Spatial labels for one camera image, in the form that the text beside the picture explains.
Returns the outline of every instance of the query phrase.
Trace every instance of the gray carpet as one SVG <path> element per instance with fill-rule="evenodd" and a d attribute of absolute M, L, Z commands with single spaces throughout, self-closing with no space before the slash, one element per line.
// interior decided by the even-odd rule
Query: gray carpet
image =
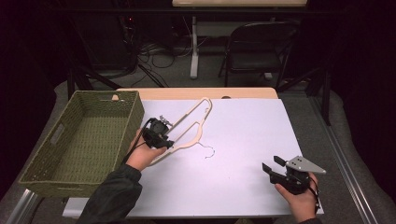
<path fill-rule="evenodd" d="M 212 52 L 212 44 L 216 44 L 216 41 L 218 40 L 214 40 L 213 42 L 206 41 L 205 45 L 202 45 L 200 51 L 202 57 L 200 58 L 199 76 L 195 80 L 191 80 L 189 77 L 190 56 L 177 57 L 171 64 L 172 58 L 169 56 L 156 55 L 154 56 L 155 63 L 170 66 L 164 69 L 154 68 L 154 70 L 161 74 L 169 87 L 222 87 L 223 77 L 217 77 L 222 56 L 216 53 L 219 52 L 218 50 L 214 50 L 214 53 Z M 145 74 L 138 70 L 132 75 L 119 77 L 114 79 L 114 81 L 124 87 L 130 87 L 144 76 Z M 93 84 L 98 90 L 106 89 L 105 86 L 98 82 L 94 82 Z M 249 87 L 272 85 L 274 85 L 274 79 L 266 80 L 258 75 L 230 76 L 230 86 Z M 134 87 L 157 86 L 148 77 L 144 77 L 138 83 L 134 84 Z M 35 151 L 41 141 L 43 141 L 46 133 L 50 130 L 56 118 L 60 116 L 67 102 L 65 83 L 58 86 L 55 90 L 58 95 L 57 103 L 33 151 Z M 295 131 L 303 155 L 327 170 L 326 175 L 318 175 L 319 189 L 321 191 L 320 199 L 325 212 L 325 214 L 320 217 L 323 223 L 364 223 L 360 211 L 350 193 L 350 189 L 334 159 L 332 142 L 325 132 L 325 127 L 323 127 L 321 118 L 318 116 L 317 109 L 313 103 L 316 99 L 307 98 L 300 87 L 286 93 L 280 93 L 279 98 L 282 99 L 288 111 L 291 125 Z M 361 161 L 356 149 L 353 147 L 342 106 L 343 103 L 340 98 L 332 92 L 331 123 L 338 144 L 343 150 L 353 170 L 353 174 L 361 185 L 367 202 L 370 204 L 375 214 L 377 223 L 394 223 L 394 220 L 396 220 L 395 204 L 375 183 L 369 170 Z M 22 194 L 23 188 L 18 186 L 17 183 L 14 183 L 7 195 L 0 202 L 0 223 L 6 223 Z M 64 206 L 65 204 L 62 203 L 62 199 L 45 199 L 43 203 L 38 206 L 33 223 L 75 223 L 73 219 L 62 217 Z M 276 220 L 276 223 L 294 223 L 294 220 L 292 217 L 281 217 Z"/>

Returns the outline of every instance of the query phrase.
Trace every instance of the woven basket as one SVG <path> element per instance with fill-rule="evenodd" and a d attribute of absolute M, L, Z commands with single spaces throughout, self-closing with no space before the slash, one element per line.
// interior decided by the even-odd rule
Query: woven basket
<path fill-rule="evenodd" d="M 143 115 L 137 91 L 76 91 L 20 184 L 43 197 L 91 196 L 120 165 Z"/>

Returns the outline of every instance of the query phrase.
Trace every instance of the chair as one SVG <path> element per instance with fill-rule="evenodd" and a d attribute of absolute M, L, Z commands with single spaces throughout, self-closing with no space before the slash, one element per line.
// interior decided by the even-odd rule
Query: chair
<path fill-rule="evenodd" d="M 278 73 L 276 88 L 283 77 L 293 40 L 299 25 L 290 21 L 254 22 L 236 28 L 225 50 L 219 77 L 224 69 L 224 86 L 228 73 Z"/>

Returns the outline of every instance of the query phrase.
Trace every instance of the wire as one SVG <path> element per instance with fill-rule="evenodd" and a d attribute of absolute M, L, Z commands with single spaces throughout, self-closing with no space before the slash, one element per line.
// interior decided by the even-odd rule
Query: wire
<path fill-rule="evenodd" d="M 213 150 L 212 155 L 211 155 L 211 156 L 205 156 L 205 159 L 212 158 L 212 157 L 215 155 L 216 150 L 215 150 L 213 147 L 211 147 L 211 146 L 205 146 L 205 145 L 203 145 L 203 144 L 200 143 L 200 142 L 197 142 L 197 144 L 201 145 L 201 147 L 210 147 L 210 148 L 212 148 L 212 150 Z"/>
<path fill-rule="evenodd" d="M 158 80 L 158 78 L 156 78 L 154 75 L 151 74 L 152 70 L 151 70 L 151 72 L 150 72 L 150 71 L 149 71 L 145 66 L 143 66 L 142 64 L 139 64 L 138 67 L 139 67 L 140 69 L 142 69 L 142 71 L 145 72 L 145 73 L 148 75 L 148 77 L 151 78 L 151 80 L 152 80 L 155 84 L 157 84 L 159 87 L 164 88 L 164 85 L 161 83 L 161 81 Z"/>
<path fill-rule="evenodd" d="M 314 194 L 314 196 L 315 196 L 315 199 L 316 199 L 316 204 L 315 204 L 315 214 L 317 213 L 317 211 L 318 211 L 318 209 L 320 208 L 320 203 L 319 203 L 319 188 L 318 188 L 318 184 L 317 184 L 317 182 L 311 177 L 311 176 L 309 176 L 309 179 L 312 181 L 312 182 L 314 182 L 314 184 L 315 184 L 315 187 L 316 187 L 316 191 L 314 191 L 311 187 L 308 187 L 309 188 L 309 190 L 311 190 L 311 192 Z"/>
<path fill-rule="evenodd" d="M 172 66 L 172 65 L 174 64 L 174 62 L 175 62 L 175 56 L 174 56 L 174 55 L 171 55 L 171 57 L 172 57 L 172 61 L 171 61 L 168 65 L 159 66 L 159 65 L 155 64 L 155 62 L 154 62 L 154 55 L 153 55 L 152 58 L 151 58 L 151 64 L 152 64 L 154 67 L 157 67 L 157 68 L 168 68 L 168 67 Z"/>
<path fill-rule="evenodd" d="M 140 144 L 139 146 L 137 145 L 137 143 L 139 142 L 140 137 L 143 135 L 144 130 L 146 129 L 146 127 L 148 126 L 148 124 L 149 124 L 150 122 L 152 122 L 152 121 L 153 121 L 153 119 L 149 119 L 148 121 L 146 121 L 145 125 L 143 125 L 142 129 L 140 130 L 139 134 L 138 134 L 137 137 L 136 137 L 136 140 L 134 140 L 134 144 L 132 145 L 131 150 L 129 150 L 128 154 L 125 155 L 124 159 L 122 160 L 122 163 L 125 163 L 125 162 L 128 161 L 128 159 L 129 159 L 129 157 L 131 156 L 132 152 L 134 152 L 134 150 L 135 150 L 137 147 L 140 147 L 140 146 L 142 146 L 144 143 L 146 143 L 146 141 L 145 141 L 144 143 Z"/>
<path fill-rule="evenodd" d="M 142 63 L 148 63 L 149 62 L 149 56 L 147 56 L 147 55 L 141 55 L 141 56 L 148 57 L 148 58 L 146 60 L 143 60 L 139 56 L 137 56 L 137 59 L 139 59 Z"/>
<path fill-rule="evenodd" d="M 189 37 L 190 37 L 191 46 L 190 46 L 189 51 L 188 51 L 187 53 L 185 53 L 184 55 L 178 55 L 177 57 L 184 57 L 184 56 L 189 55 L 190 52 L 191 52 L 191 50 L 192 50 L 192 46 L 193 46 L 192 37 L 191 37 L 192 34 L 191 34 L 191 31 L 190 31 L 189 25 L 187 24 L 186 19 L 185 19 L 184 17 L 183 17 L 183 21 L 184 21 L 184 24 L 186 25 L 187 30 L 189 31 Z"/>
<path fill-rule="evenodd" d="M 117 77 L 125 77 L 125 76 L 128 76 L 128 75 L 131 75 L 135 71 L 136 71 L 136 66 L 134 68 L 127 67 L 124 71 L 122 71 L 120 73 L 117 73 L 117 74 L 114 74 L 114 75 L 104 75 L 104 74 L 100 74 L 100 73 L 99 73 L 99 75 L 101 75 L 103 77 L 106 77 L 107 79 L 114 79 L 114 78 L 117 78 Z"/>
<path fill-rule="evenodd" d="M 199 43 L 199 44 L 197 45 L 197 47 L 200 47 L 201 45 L 203 45 L 203 44 L 206 42 L 207 39 L 209 39 L 208 36 L 206 36 L 205 39 L 204 39 L 201 43 Z M 185 56 L 189 55 L 189 54 L 191 53 L 192 48 L 188 48 L 188 50 L 189 50 L 189 51 L 188 51 L 187 53 L 185 53 L 185 54 L 183 54 L 183 55 L 181 55 L 181 54 L 180 54 L 180 55 L 177 55 L 177 57 L 180 57 L 180 58 L 181 58 L 181 57 L 185 57 Z"/>
<path fill-rule="evenodd" d="M 166 86 L 166 87 L 169 87 L 168 83 L 166 83 L 165 79 L 164 79 L 160 74 L 158 74 L 158 73 L 157 73 L 156 71 L 154 71 L 154 70 L 151 70 L 151 72 L 154 73 L 155 75 L 157 75 L 158 77 L 160 77 L 161 80 L 163 81 L 163 83 L 165 83 L 165 86 Z"/>
<path fill-rule="evenodd" d="M 33 219 L 35 218 L 35 214 L 37 213 L 38 207 L 40 206 L 40 204 L 43 203 L 44 199 L 45 198 L 41 198 L 40 201 L 38 201 L 38 204 L 35 206 L 35 210 L 33 211 L 32 215 L 30 216 L 28 224 L 33 223 Z"/>
<path fill-rule="evenodd" d="M 137 80 L 136 82 L 131 84 L 131 87 L 133 87 L 134 85 L 136 85 L 137 83 L 141 82 L 147 75 L 142 76 L 139 80 Z"/>
<path fill-rule="evenodd" d="M 176 57 L 184 57 L 184 56 L 187 56 L 188 54 L 190 54 L 191 48 L 187 48 L 187 46 L 188 46 L 188 43 L 185 44 L 184 48 L 174 48 L 174 49 L 181 49 L 181 52 L 176 54 Z M 184 51 L 186 49 L 188 49 L 189 51 L 186 54 L 184 54 Z"/>

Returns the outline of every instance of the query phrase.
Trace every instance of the hand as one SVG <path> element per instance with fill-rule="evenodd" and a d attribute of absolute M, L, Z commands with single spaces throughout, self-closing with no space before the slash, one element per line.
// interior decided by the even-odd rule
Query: hand
<path fill-rule="evenodd" d="M 137 136 L 139 135 L 141 129 L 136 131 L 136 136 L 134 140 L 132 140 L 131 145 L 129 146 L 129 150 L 134 146 L 134 142 L 136 141 Z M 166 151 L 166 147 L 161 148 L 149 148 L 149 146 L 145 143 L 143 137 L 140 137 L 137 142 L 137 147 L 132 152 L 126 164 L 134 167 L 139 171 L 143 171 L 146 167 L 148 167 L 151 162 L 161 154 Z"/>
<path fill-rule="evenodd" d="M 312 173 L 309 173 L 309 176 L 315 181 L 315 183 L 318 183 L 317 178 Z M 314 181 L 310 181 L 310 187 L 314 191 L 317 191 L 317 186 Z M 307 189 L 304 193 L 294 195 L 288 192 L 280 184 L 275 184 L 275 188 L 286 199 L 286 201 L 288 201 L 290 211 L 298 223 L 316 217 L 315 205 L 317 200 L 311 190 Z"/>

